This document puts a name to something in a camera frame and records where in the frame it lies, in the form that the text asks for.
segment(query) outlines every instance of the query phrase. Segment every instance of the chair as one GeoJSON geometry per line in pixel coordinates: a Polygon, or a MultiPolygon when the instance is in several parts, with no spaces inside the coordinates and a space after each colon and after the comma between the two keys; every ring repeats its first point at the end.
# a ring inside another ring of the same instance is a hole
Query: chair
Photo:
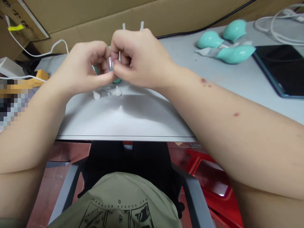
{"type": "MultiPolygon", "coordinates": [[[[87,158],[84,158],[71,164],[48,224],[53,222],[62,212],[72,205],[78,177],[84,169],[86,160],[87,158]]],[[[172,164],[172,167],[175,171],[177,186],[183,186],[184,188],[192,227],[214,228],[214,223],[199,181],[175,164],[172,164]]]]}

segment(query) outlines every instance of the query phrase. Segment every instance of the black pants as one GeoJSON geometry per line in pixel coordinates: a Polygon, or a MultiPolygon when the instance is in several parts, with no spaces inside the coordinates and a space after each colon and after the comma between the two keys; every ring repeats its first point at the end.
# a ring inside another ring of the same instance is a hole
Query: black pants
{"type": "Polygon", "coordinates": [[[172,200],[181,218],[184,205],[178,202],[180,186],[175,181],[166,142],[134,142],[132,151],[127,152],[122,142],[93,141],[82,173],[85,188],[78,198],[101,177],[113,172],[136,174],[149,180],[172,200]]]}

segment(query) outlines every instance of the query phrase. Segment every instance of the red plastic stool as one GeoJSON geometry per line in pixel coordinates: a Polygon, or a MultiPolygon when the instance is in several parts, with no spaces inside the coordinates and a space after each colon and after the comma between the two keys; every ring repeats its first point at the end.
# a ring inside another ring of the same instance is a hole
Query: red plastic stool
{"type": "Polygon", "coordinates": [[[217,221],[220,219],[221,223],[226,221],[225,224],[230,228],[243,228],[237,199],[227,174],[222,169],[215,167],[217,166],[214,165],[216,162],[208,154],[197,152],[191,148],[187,149],[186,153],[191,155],[186,166],[187,172],[196,176],[200,181],[208,207],[216,212],[211,213],[212,218],[217,221]],[[203,173],[200,176],[195,175],[198,174],[197,172],[201,172],[200,169],[198,170],[200,165],[204,166],[203,173]],[[220,190],[224,193],[219,195],[216,192],[220,190]]]}

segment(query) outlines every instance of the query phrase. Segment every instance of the gray table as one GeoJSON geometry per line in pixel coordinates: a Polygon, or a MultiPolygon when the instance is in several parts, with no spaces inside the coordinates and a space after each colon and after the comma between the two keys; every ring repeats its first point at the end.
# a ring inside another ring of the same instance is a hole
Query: gray table
{"type": "MultiPolygon", "coordinates": [[[[292,38],[303,39],[302,24],[291,22],[286,26],[286,23],[279,21],[276,26],[278,31],[281,30],[292,38]]],[[[212,30],[221,33],[224,27],[212,30]]],[[[248,23],[247,32],[248,38],[253,40],[255,46],[278,44],[256,31],[252,22],[248,23]]],[[[161,42],[177,64],[304,124],[304,101],[279,97],[252,57],[241,64],[228,65],[194,53],[197,49],[195,43],[203,33],[162,39],[161,42]]],[[[304,55],[304,47],[297,49],[304,55]]],[[[65,55],[45,58],[38,68],[52,75],[64,58],[65,55]]],[[[102,89],[102,98],[99,100],[94,100],[91,92],[74,96],[66,106],[66,115],[57,139],[196,141],[192,131],[162,95],[127,82],[121,82],[119,87],[123,92],[120,97],[108,97],[107,87],[102,89]]],[[[110,92],[113,92],[114,88],[115,86],[111,85],[110,92]]]]}

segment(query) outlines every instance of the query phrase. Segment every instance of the white power cord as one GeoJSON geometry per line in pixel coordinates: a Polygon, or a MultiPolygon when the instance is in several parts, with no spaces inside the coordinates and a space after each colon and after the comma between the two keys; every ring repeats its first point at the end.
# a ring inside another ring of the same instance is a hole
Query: white power cord
{"type": "MultiPolygon", "coordinates": [[[[5,15],[5,19],[6,19],[6,22],[7,22],[7,25],[8,27],[10,27],[10,19],[8,16],[5,15]]],[[[17,41],[17,39],[13,36],[12,32],[9,31],[10,35],[13,37],[13,39],[16,41],[17,44],[19,44],[19,46],[27,53],[29,54],[30,56],[33,56],[33,57],[41,57],[41,56],[45,56],[45,55],[48,55],[48,54],[51,54],[54,50],[54,47],[59,44],[60,42],[64,42],[66,44],[66,52],[69,53],[69,49],[67,47],[67,43],[64,41],[64,40],[58,40],[56,43],[54,43],[54,45],[52,46],[51,48],[51,51],[50,52],[47,52],[45,54],[41,54],[41,55],[32,55],[31,53],[29,53],[27,50],[24,49],[24,47],[17,41]]],[[[0,79],[6,79],[6,80],[9,80],[9,79],[23,79],[23,78],[34,78],[34,79],[37,79],[37,80],[40,80],[40,81],[43,81],[45,82],[45,80],[43,79],[40,79],[40,78],[37,78],[35,76],[32,76],[32,75],[27,75],[27,76],[22,76],[22,77],[11,77],[11,78],[4,78],[4,77],[0,77],[0,79]]]]}
{"type": "MultiPolygon", "coordinates": [[[[5,15],[5,19],[6,19],[6,22],[7,22],[7,25],[10,27],[10,19],[8,16],[5,15]]],[[[31,53],[29,53],[27,50],[24,49],[24,47],[17,41],[17,39],[13,36],[12,32],[9,31],[10,35],[13,37],[13,39],[16,41],[17,44],[19,44],[19,46],[27,53],[29,54],[30,56],[33,56],[33,57],[41,57],[41,56],[45,56],[45,55],[48,55],[48,54],[51,54],[53,52],[53,49],[54,47],[59,44],[60,42],[64,42],[66,44],[66,52],[69,53],[69,49],[67,47],[67,43],[64,41],[64,40],[58,40],[56,43],[54,43],[54,45],[52,46],[51,48],[51,51],[50,52],[47,52],[45,54],[41,54],[41,55],[32,55],[31,53]]]]}
{"type": "Polygon", "coordinates": [[[293,10],[290,9],[290,8],[297,8],[297,7],[304,7],[304,4],[291,5],[287,8],[279,11],[273,17],[272,16],[262,17],[262,18],[260,18],[260,19],[258,19],[254,22],[254,26],[257,30],[259,30],[261,32],[271,34],[277,41],[279,41],[283,44],[289,44],[289,45],[293,45],[293,46],[304,46],[304,40],[296,40],[296,39],[291,39],[289,37],[283,36],[282,34],[279,34],[279,33],[275,32],[274,28],[273,28],[274,21],[277,18],[279,18],[279,19],[291,18],[291,19],[293,19],[295,21],[298,21],[300,23],[304,23],[304,17],[300,16],[299,14],[295,13],[293,10]],[[263,27],[259,26],[259,24],[258,24],[258,22],[260,20],[265,20],[265,19],[272,19],[269,29],[263,28],[263,27]]]}
{"type": "Polygon", "coordinates": [[[40,80],[40,81],[45,82],[45,80],[40,79],[40,78],[37,78],[37,77],[32,76],[32,75],[26,75],[26,76],[22,76],[22,77],[11,77],[11,78],[3,78],[3,77],[0,77],[0,79],[6,79],[6,80],[10,80],[10,79],[23,79],[23,78],[34,78],[34,79],[37,79],[37,80],[40,80]]]}

